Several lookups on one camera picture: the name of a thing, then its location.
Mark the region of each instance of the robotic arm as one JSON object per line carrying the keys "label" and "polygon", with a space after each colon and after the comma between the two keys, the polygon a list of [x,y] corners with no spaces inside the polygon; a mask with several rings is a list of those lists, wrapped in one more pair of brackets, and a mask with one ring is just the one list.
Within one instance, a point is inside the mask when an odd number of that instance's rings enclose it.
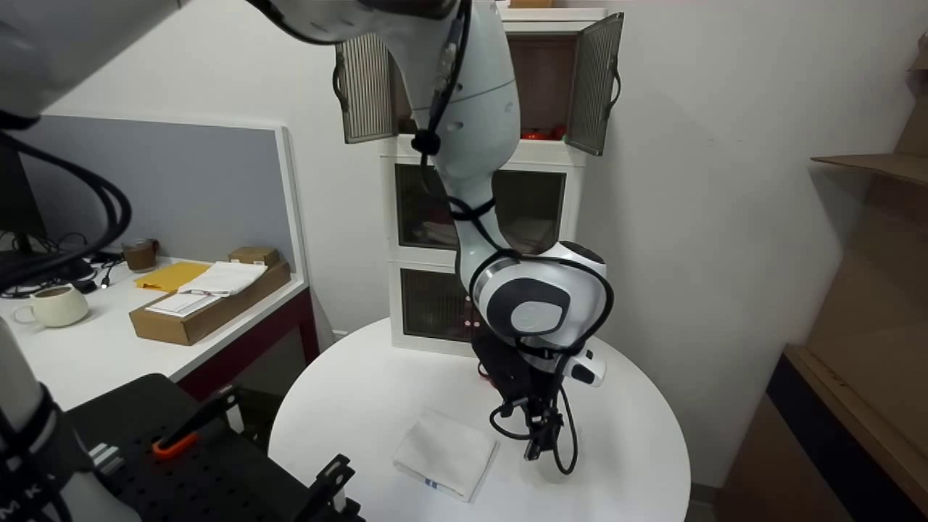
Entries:
{"label": "robotic arm", "polygon": [[[0,128],[39,113],[119,54],[187,0],[13,0],[0,3]],[[518,251],[496,219],[494,170],[519,142],[519,95],[502,21],[491,0],[251,0],[278,28],[307,42],[380,34],[404,76],[415,147],[433,160],[458,229],[458,279],[484,318],[473,347],[502,395],[491,414],[525,411],[528,458],[560,461],[564,380],[594,380],[584,344],[612,309],[607,263],[578,247]],[[36,414],[39,387],[0,331],[0,418]]]}

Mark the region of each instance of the black cable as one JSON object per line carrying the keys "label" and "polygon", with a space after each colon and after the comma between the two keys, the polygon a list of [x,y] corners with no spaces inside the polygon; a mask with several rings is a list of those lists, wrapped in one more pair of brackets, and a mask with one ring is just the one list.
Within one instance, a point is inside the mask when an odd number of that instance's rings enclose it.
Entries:
{"label": "black cable", "polygon": [[446,203],[458,205],[461,215],[473,215],[473,218],[471,218],[473,229],[481,232],[484,241],[489,241],[496,251],[513,251],[513,255],[519,255],[518,248],[504,248],[504,247],[499,247],[499,244],[491,237],[491,232],[489,232],[489,226],[484,226],[484,219],[481,219],[484,212],[477,212],[473,205],[468,205],[468,203],[458,199],[458,196],[446,196]]}
{"label": "black cable", "polygon": [[599,331],[607,324],[607,318],[612,316],[612,308],[615,308],[615,289],[612,289],[612,284],[610,284],[602,273],[594,273],[593,266],[578,263],[578,260],[573,260],[573,258],[528,258],[528,260],[565,263],[565,266],[584,270],[584,273],[594,276],[594,279],[602,280],[602,286],[607,289],[607,300],[605,300],[602,316],[586,328],[586,332],[584,332],[584,337],[574,341],[574,347],[573,347],[574,354],[580,354],[584,344],[590,341],[590,337],[599,332]]}
{"label": "black cable", "polygon": [[499,414],[502,414],[502,408],[504,406],[496,406],[494,411],[491,411],[491,425],[499,431],[499,434],[504,434],[504,437],[513,437],[513,441],[532,441],[532,434],[528,431],[512,431],[512,429],[504,429],[504,425],[499,425]]}
{"label": "black cable", "polygon": [[116,260],[109,260],[104,279],[98,280],[103,286],[110,286],[113,266]]}
{"label": "black cable", "polygon": [[74,263],[78,258],[88,258],[88,255],[104,248],[109,244],[113,244],[129,229],[133,205],[110,180],[104,180],[104,176],[98,176],[98,173],[69,161],[69,160],[62,160],[62,157],[52,157],[48,151],[39,151],[39,147],[32,147],[32,144],[9,135],[9,132],[0,132],[0,144],[9,144],[9,147],[14,147],[14,151],[20,151],[27,157],[36,157],[40,161],[58,166],[67,173],[78,176],[98,196],[98,203],[104,205],[104,215],[109,215],[109,229],[94,244],[88,244],[88,247],[83,247],[77,251],[67,251],[62,258],[39,260],[39,263],[32,263],[27,270],[0,273],[0,286],[27,280],[27,279],[36,279],[40,273],[52,273],[58,266],[67,266],[67,263]]}
{"label": "black cable", "polygon": [[67,511],[62,490],[52,485],[49,472],[39,470],[32,461],[29,445],[17,437],[17,429],[9,422],[9,418],[0,411],[0,441],[4,441],[4,458],[0,466],[9,466],[9,458],[20,461],[25,474],[39,487],[39,492],[29,499],[27,508],[39,505],[32,512],[25,519],[52,519],[45,511],[52,508],[58,522],[74,522],[74,512]]}
{"label": "black cable", "polygon": [[458,79],[461,79],[465,54],[468,54],[468,41],[471,41],[471,10],[473,10],[473,3],[471,3],[471,0],[461,0],[461,9],[458,9],[461,42],[458,42],[458,54],[455,54],[455,64],[452,64],[452,76],[451,76],[451,81],[444,84],[444,89],[438,93],[438,103],[433,106],[429,132],[438,131],[438,125],[442,125],[442,119],[444,119],[444,109],[451,106],[451,102],[452,102],[452,95],[455,95],[455,84],[458,84]]}
{"label": "black cable", "polygon": [[554,463],[564,474],[573,474],[578,470],[578,461],[580,461],[580,437],[578,437],[578,422],[574,422],[574,408],[573,408],[573,400],[568,400],[568,392],[560,386],[560,398],[564,398],[564,408],[568,414],[568,429],[573,429],[573,441],[574,441],[574,456],[573,456],[573,463],[564,463],[560,461],[560,445],[554,444]]}

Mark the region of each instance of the white cabinet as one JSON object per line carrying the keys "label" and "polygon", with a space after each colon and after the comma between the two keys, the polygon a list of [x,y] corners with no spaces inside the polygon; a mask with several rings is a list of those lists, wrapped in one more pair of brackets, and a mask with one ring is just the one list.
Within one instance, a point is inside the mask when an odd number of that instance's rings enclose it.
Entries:
{"label": "white cabinet", "polygon": [[[518,248],[578,232],[586,154],[605,154],[619,99],[620,13],[605,9],[502,10],[522,103],[522,142],[496,170],[496,212]],[[333,86],[345,142],[390,138],[384,154],[391,241],[396,344],[471,354],[480,316],[455,279],[455,229],[436,170],[413,151],[404,84],[374,41],[339,47]]]}

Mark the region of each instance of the brown box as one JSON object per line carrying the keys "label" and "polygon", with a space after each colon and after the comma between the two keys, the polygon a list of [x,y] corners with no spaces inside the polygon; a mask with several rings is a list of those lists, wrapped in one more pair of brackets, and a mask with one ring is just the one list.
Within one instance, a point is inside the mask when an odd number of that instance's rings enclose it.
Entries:
{"label": "brown box", "polygon": [[268,247],[241,247],[229,251],[229,260],[275,266],[281,263],[281,251]]}
{"label": "brown box", "polygon": [[246,289],[226,295],[226,299],[220,299],[191,316],[162,316],[162,313],[149,309],[152,303],[168,299],[168,295],[162,295],[158,300],[138,308],[132,313],[132,321],[138,328],[138,337],[175,341],[175,344],[196,344],[199,340],[210,337],[213,331],[219,331],[220,324],[236,318],[238,313],[251,309],[255,300],[262,300],[274,289],[284,286],[287,280],[290,280],[290,266],[278,260],[278,263],[268,266],[268,273],[259,280],[252,280]]}
{"label": "brown box", "polygon": [[[789,358],[928,515],[928,37],[921,41],[912,86],[918,103],[893,154],[819,160],[874,180],[810,340],[789,347]],[[832,496],[812,485],[810,461],[794,458],[777,422],[768,406],[758,411],[725,480],[719,519],[799,519],[783,511],[794,502],[810,508],[810,519],[842,519],[828,512],[837,511]]]}

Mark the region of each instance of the white desk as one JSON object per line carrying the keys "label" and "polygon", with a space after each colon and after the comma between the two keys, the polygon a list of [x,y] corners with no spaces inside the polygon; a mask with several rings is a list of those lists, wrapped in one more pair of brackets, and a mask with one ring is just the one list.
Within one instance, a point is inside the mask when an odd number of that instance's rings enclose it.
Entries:
{"label": "white desk", "polygon": [[180,382],[307,289],[307,284],[293,276],[274,295],[187,347],[138,337],[129,313],[154,300],[159,293],[139,289],[133,279],[138,276],[119,263],[113,270],[113,286],[91,293],[91,316],[74,328],[17,324],[13,313],[27,308],[27,299],[0,299],[0,316],[20,341],[36,377],[49,386],[62,408],[83,406],[142,373],[167,373]]}
{"label": "white desk", "polygon": [[[499,437],[489,411],[499,395],[477,358],[391,347],[391,324],[374,321],[329,347],[287,392],[271,458],[312,485],[345,453],[357,474],[349,496],[378,522],[683,522],[692,502],[692,458],[658,387],[615,347],[602,387],[568,382],[580,461],[564,477],[551,456],[532,463],[525,444]],[[499,437],[473,505],[399,470],[391,456],[425,411],[442,411]]]}

